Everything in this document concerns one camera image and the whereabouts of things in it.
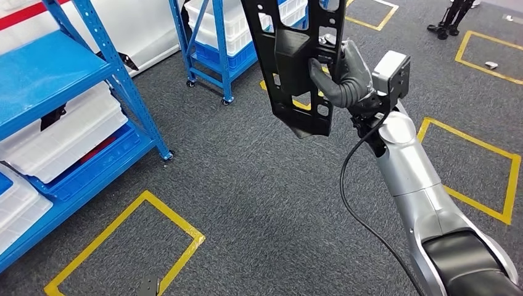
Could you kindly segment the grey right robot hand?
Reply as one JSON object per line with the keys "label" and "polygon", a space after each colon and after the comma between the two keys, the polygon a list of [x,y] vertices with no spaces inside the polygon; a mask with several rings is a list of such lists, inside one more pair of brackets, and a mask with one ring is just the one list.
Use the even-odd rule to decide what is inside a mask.
{"label": "grey right robot hand", "polygon": [[350,108],[373,93],[373,81],[369,68],[353,40],[346,39],[341,50],[342,58],[335,67],[339,75],[338,81],[334,81],[323,72],[316,58],[308,60],[308,69],[312,82],[333,106]]}

